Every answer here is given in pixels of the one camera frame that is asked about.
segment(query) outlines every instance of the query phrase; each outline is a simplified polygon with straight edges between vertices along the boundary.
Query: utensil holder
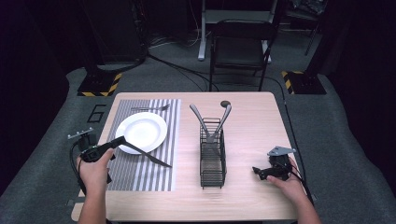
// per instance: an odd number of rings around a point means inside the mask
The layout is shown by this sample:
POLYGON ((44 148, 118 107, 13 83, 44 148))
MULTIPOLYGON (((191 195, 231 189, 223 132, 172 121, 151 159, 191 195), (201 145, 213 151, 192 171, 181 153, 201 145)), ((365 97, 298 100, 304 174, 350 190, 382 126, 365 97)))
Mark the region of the utensil holder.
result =
MULTIPOLYGON (((205 118, 204 124, 213 133, 219 126, 220 119, 205 118)), ((206 142, 206 133, 201 126, 200 131, 200 174, 201 187, 222 187, 224 186, 225 176, 227 173, 225 161, 225 144, 224 132, 222 128, 215 137, 213 143, 206 142)))

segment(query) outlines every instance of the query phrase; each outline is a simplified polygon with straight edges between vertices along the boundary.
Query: black and yellow hazard tape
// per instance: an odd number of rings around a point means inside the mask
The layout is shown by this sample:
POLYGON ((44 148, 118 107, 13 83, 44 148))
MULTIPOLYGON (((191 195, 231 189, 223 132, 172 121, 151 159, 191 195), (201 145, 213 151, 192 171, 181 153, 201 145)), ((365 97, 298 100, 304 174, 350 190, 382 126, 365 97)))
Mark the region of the black and yellow hazard tape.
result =
POLYGON ((298 72, 298 71, 283 71, 282 73, 283 80, 285 81, 286 89, 288 89, 289 94, 294 94, 294 89, 293 86, 291 85, 290 81, 290 74, 298 74, 298 75, 303 75, 304 72, 298 72))
POLYGON ((111 96, 116 90, 122 74, 115 75, 113 83, 110 85, 108 90, 105 91, 79 91, 78 96, 111 96))

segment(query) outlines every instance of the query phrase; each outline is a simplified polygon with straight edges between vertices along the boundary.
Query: gray placemat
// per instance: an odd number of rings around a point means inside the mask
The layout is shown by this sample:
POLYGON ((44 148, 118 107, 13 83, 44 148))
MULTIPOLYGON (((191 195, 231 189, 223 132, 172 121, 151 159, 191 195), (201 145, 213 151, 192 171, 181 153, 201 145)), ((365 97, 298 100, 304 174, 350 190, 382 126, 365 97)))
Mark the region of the gray placemat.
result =
POLYGON ((179 99, 120 101, 107 141, 115 138, 119 125, 133 114, 155 113, 165 120, 168 130, 163 143, 149 154, 170 164, 172 168, 153 163, 142 155, 126 153, 117 147, 114 151, 116 159, 108 165, 112 182, 108 184, 107 190, 170 191, 175 188, 180 104, 179 99), (170 107, 164 111, 131 110, 135 106, 156 107, 167 104, 170 107))

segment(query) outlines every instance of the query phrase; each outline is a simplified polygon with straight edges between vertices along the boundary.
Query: table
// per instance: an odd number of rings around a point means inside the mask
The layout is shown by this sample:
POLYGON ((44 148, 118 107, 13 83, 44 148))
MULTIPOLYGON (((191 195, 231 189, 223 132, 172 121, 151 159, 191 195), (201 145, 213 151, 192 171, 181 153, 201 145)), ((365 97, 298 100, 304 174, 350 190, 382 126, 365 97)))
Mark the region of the table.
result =
MULTIPOLYGON (((274 0, 271 11, 243 11, 243 10, 207 10, 205 0, 202 0, 202 32, 201 43, 198 52, 198 60, 205 59, 206 50, 206 24, 217 23, 218 21, 235 19, 235 20, 252 20, 252 21, 269 21, 272 22, 277 0, 274 0)), ((262 43, 263 52, 267 49, 266 41, 262 43)))
MULTIPOLYGON (((266 153, 275 146, 290 147, 275 97, 270 92, 123 92, 114 100, 99 144, 107 136, 121 100, 180 99, 176 187, 172 191, 106 192, 106 217, 114 221, 229 221, 296 219, 282 192, 261 181, 252 166, 269 168, 266 153), (227 100, 233 107, 224 123, 227 175, 222 188, 202 188, 199 173, 202 117, 221 118, 227 100)), ((72 219, 78 220, 82 203, 72 219)))

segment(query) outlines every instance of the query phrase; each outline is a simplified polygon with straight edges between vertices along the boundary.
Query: plate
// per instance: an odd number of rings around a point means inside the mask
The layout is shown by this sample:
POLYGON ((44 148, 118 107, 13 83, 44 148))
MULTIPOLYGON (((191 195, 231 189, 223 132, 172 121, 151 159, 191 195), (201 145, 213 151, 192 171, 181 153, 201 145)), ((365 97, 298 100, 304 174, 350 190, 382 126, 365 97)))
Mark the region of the plate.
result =
MULTIPOLYGON (((116 130, 116 138, 124 136, 127 142, 150 152, 163 142, 167 132, 166 122, 161 116, 143 112, 125 119, 116 130)), ((121 145, 119 148, 130 154, 140 154, 127 146, 121 145)))

